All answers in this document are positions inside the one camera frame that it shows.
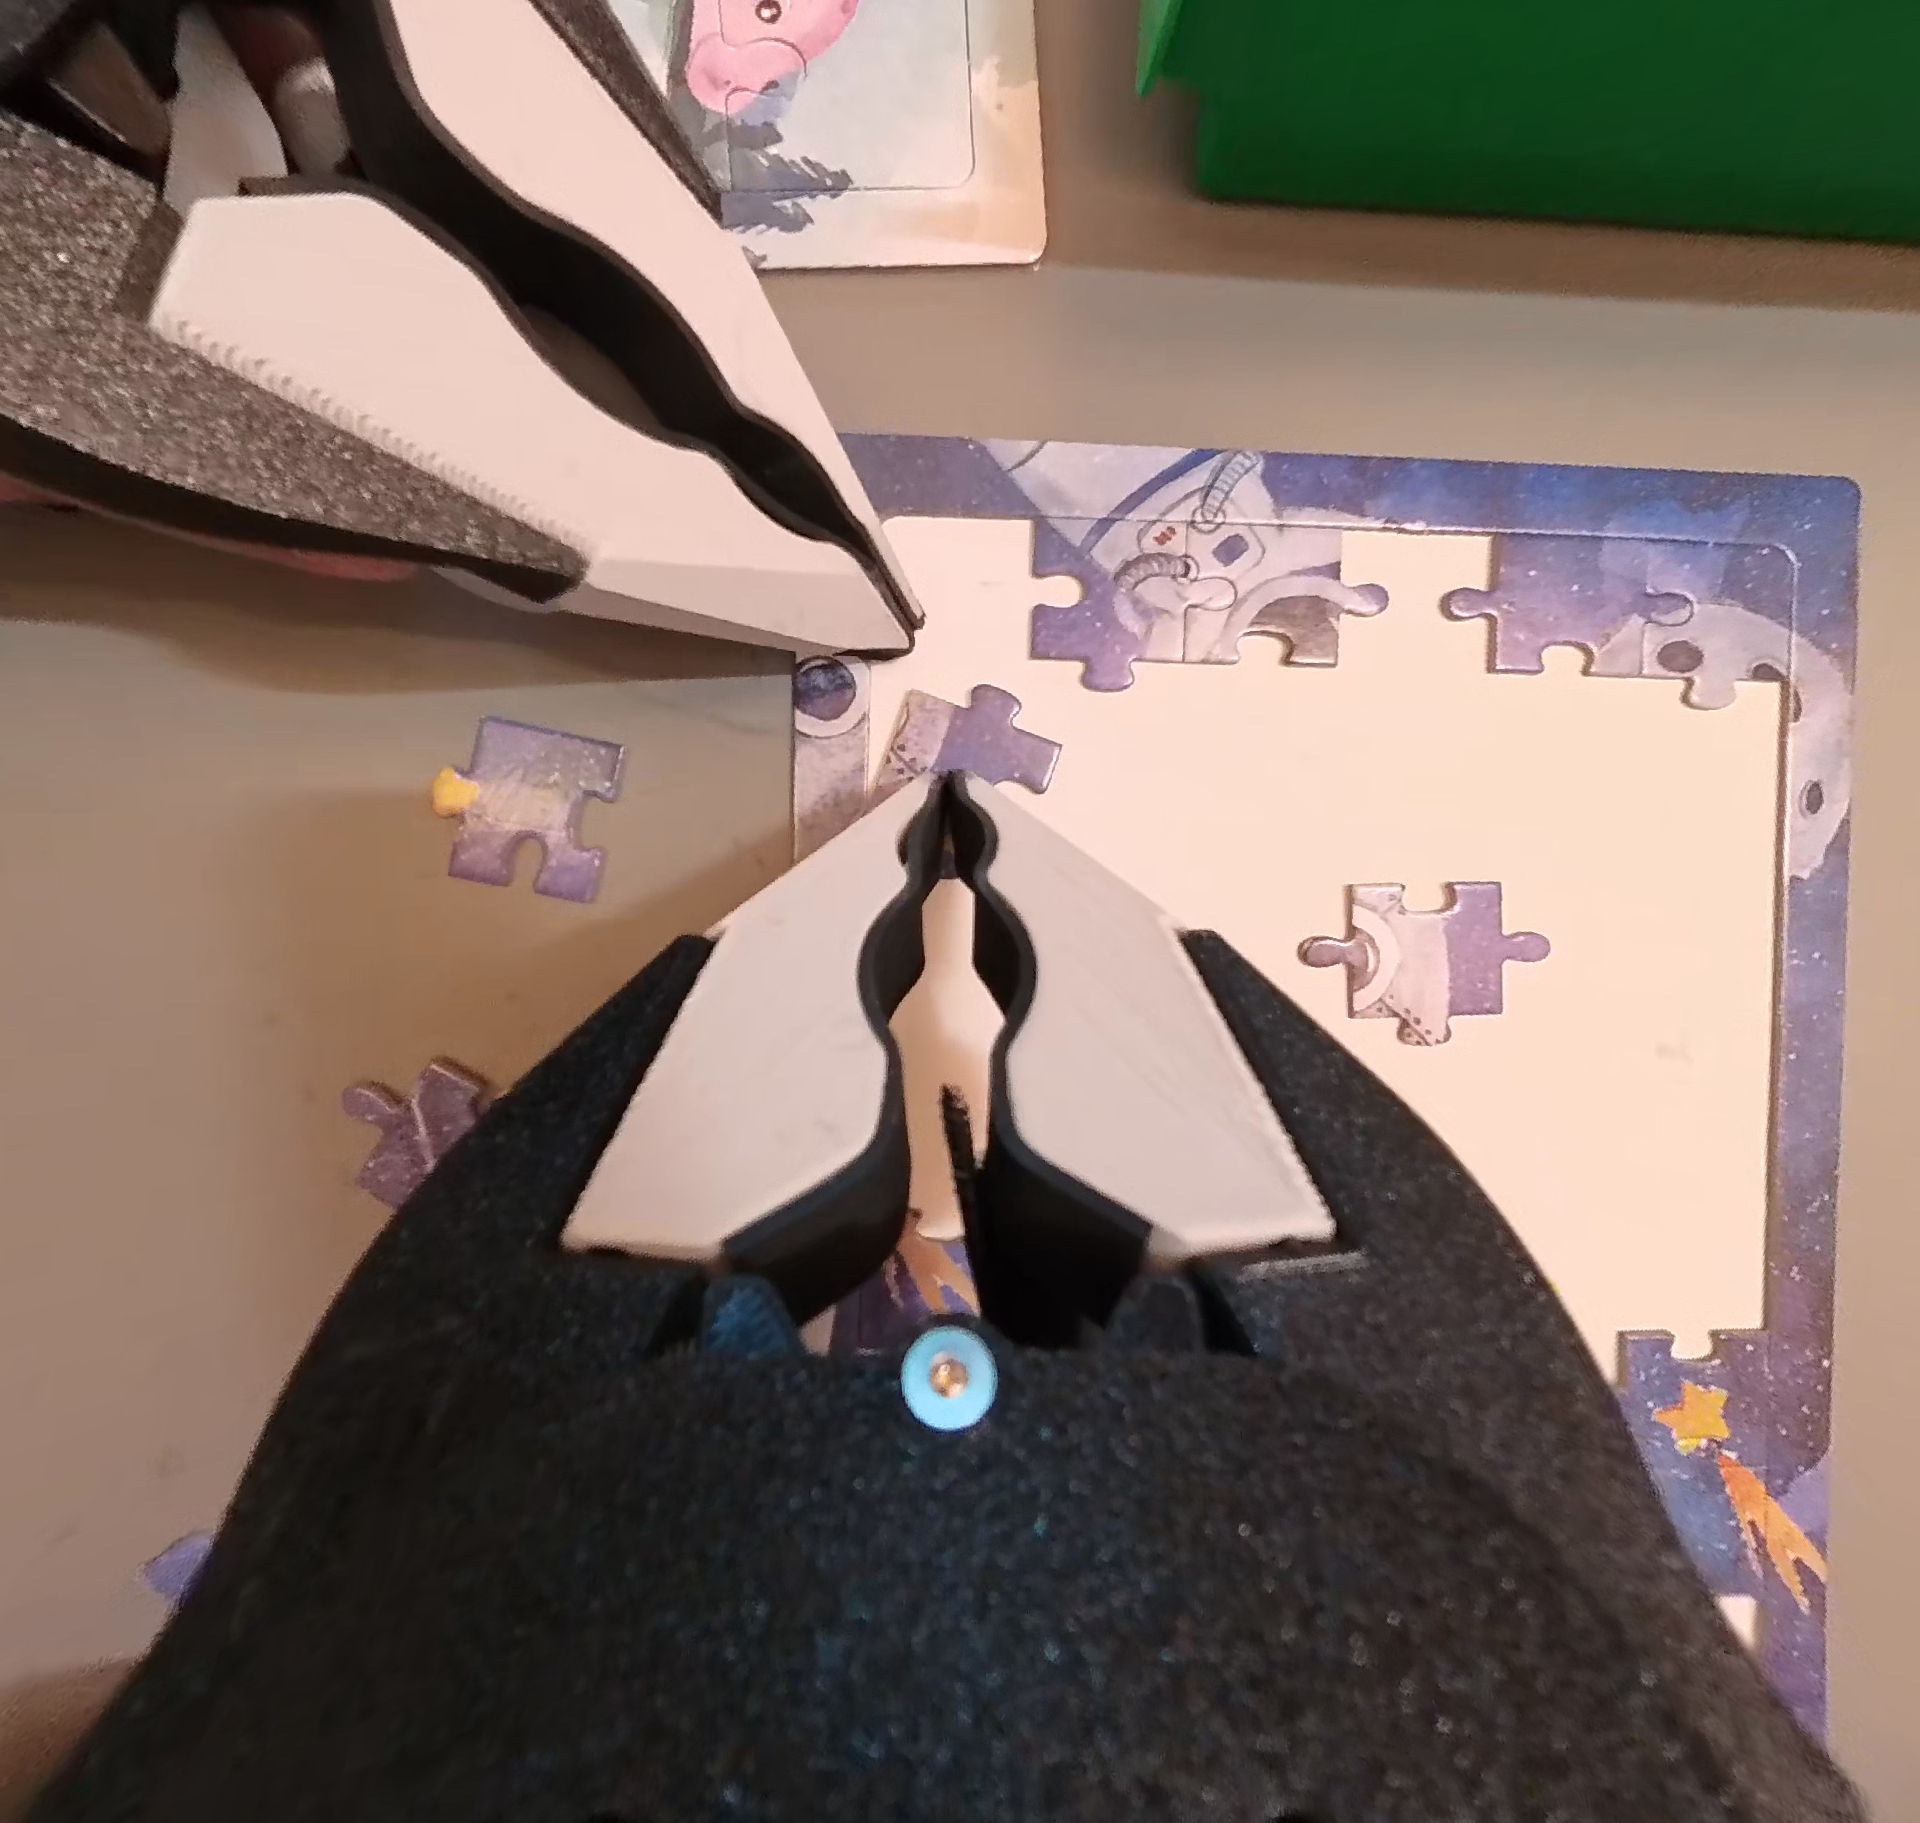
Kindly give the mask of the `green plastic bin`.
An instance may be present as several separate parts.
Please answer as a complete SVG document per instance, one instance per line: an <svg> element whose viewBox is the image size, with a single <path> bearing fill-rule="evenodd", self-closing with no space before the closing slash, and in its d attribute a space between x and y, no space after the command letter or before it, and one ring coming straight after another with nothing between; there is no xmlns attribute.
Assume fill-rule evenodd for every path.
<svg viewBox="0 0 1920 1823"><path fill-rule="evenodd" d="M1141 0L1213 199L1917 243L1917 0Z"/></svg>

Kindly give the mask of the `colourful dinosaur puzzle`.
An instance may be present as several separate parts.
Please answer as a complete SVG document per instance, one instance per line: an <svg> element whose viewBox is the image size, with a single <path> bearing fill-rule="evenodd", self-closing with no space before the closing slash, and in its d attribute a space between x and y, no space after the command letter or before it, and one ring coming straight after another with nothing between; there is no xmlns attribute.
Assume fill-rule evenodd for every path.
<svg viewBox="0 0 1920 1823"><path fill-rule="evenodd" d="M1037 0L607 0L763 271L1044 254Z"/></svg>

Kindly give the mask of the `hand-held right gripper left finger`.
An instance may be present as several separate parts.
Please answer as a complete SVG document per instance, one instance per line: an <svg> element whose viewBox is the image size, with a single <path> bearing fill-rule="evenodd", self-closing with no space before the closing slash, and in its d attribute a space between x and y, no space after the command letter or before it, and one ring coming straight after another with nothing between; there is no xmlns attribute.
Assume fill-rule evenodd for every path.
<svg viewBox="0 0 1920 1823"><path fill-rule="evenodd" d="M709 933L563 1247L755 1272L799 1321L877 1272L908 1184L890 1014L923 971L938 857L923 777Z"/></svg>

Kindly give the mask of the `grey desk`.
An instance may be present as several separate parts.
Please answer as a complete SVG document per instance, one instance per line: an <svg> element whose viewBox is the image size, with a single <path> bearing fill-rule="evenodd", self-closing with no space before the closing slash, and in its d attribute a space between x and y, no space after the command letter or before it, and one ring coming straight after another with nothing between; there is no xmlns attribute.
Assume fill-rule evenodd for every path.
<svg viewBox="0 0 1920 1823"><path fill-rule="evenodd" d="M1832 1715L1917 1783L1917 252L1219 211L1038 267L777 273L859 435L1845 475L1861 787ZM445 872L481 717L627 750L591 902ZM162 1617L377 1230L343 1082L507 1076L780 861L784 691L729 643L554 627L5 513L5 1811Z"/></svg>

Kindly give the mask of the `blue orange star puzzle piece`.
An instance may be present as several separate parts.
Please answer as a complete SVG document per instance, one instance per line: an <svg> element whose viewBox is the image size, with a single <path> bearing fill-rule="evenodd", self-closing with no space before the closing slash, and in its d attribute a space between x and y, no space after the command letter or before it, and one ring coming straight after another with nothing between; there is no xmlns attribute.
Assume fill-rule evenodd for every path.
<svg viewBox="0 0 1920 1823"><path fill-rule="evenodd" d="M938 1321L947 1313L976 1313L973 1263L960 1236L928 1240L900 1236L855 1294L836 1308L836 1340L855 1351L882 1349L886 1337Z"/></svg>

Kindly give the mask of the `purple grey banded puzzle piece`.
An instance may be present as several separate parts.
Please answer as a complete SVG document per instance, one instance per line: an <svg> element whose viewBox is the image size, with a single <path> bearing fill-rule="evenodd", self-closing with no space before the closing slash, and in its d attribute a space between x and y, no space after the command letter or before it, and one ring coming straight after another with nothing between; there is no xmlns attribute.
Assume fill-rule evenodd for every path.
<svg viewBox="0 0 1920 1823"><path fill-rule="evenodd" d="M1400 1043L1448 1043L1452 1017L1504 1008L1504 964L1543 960L1553 941L1541 933L1509 933L1501 882L1448 882L1448 902L1412 908L1403 882L1353 882L1346 933L1309 935L1301 960L1340 964L1346 1014L1396 1021Z"/></svg>

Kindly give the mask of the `orange comet puzzle piece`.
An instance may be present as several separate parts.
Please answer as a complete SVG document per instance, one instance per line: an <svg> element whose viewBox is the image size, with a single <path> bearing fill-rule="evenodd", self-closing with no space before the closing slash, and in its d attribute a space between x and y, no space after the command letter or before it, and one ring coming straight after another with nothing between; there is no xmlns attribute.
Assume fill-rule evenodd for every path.
<svg viewBox="0 0 1920 1823"><path fill-rule="evenodd" d="M1620 1402L1668 1516L1715 1595L1822 1617L1827 1544L1790 1498L1816 1465L1813 1407L1766 1330L1715 1330L1678 1356L1668 1330L1620 1332Z"/></svg>

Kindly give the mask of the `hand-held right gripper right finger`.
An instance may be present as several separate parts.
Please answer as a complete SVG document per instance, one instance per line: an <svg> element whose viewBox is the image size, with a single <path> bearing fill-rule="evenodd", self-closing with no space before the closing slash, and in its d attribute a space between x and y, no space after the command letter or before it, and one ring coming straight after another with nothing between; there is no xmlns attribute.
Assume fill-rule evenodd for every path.
<svg viewBox="0 0 1920 1823"><path fill-rule="evenodd" d="M1106 1321L1145 1269L1328 1243L1338 1226L1186 933L968 777L947 779L973 970L1001 1023L960 1189L987 1321Z"/></svg>

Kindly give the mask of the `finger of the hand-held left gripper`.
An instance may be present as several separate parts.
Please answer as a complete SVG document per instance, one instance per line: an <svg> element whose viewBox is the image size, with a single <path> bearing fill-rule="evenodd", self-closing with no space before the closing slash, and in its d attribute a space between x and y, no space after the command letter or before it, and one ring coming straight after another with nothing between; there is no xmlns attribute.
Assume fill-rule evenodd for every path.
<svg viewBox="0 0 1920 1823"><path fill-rule="evenodd" d="M789 654L902 654L874 566L591 405L487 279L377 198L188 202L152 327L570 548L560 608Z"/></svg>
<svg viewBox="0 0 1920 1823"><path fill-rule="evenodd" d="M570 596L908 648L921 605L607 3L329 0L329 65L359 172L501 293L448 428L581 555Z"/></svg>

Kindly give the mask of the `pile of puzzle pieces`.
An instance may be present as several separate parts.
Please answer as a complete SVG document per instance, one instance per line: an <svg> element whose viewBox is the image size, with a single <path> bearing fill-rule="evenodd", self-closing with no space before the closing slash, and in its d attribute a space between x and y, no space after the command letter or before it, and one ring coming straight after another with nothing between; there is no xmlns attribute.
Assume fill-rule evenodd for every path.
<svg viewBox="0 0 1920 1823"><path fill-rule="evenodd" d="M487 1102L487 1080L445 1058L429 1058L403 1090L377 1080L350 1082L343 1111L373 1137L356 1164L356 1189L386 1211L401 1211L445 1152L475 1129ZM200 1576L211 1540L211 1530L188 1530L141 1565L143 1586L168 1611Z"/></svg>

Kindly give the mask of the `blue space puzzle tray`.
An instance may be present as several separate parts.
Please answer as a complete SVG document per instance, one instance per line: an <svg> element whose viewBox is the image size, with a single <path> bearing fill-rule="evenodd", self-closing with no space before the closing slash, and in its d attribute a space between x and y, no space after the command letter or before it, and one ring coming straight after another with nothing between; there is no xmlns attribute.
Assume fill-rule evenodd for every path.
<svg viewBox="0 0 1920 1823"><path fill-rule="evenodd" d="M1827 1534L1861 488L855 435L923 632L794 680L794 851L874 789L905 691L1009 691L1007 794L1219 929L1501 1202L1620 1388L1620 1332L1766 1330ZM1353 882L1501 882L1504 1008L1353 1017ZM1822 1617L1715 1595L1813 1733Z"/></svg>

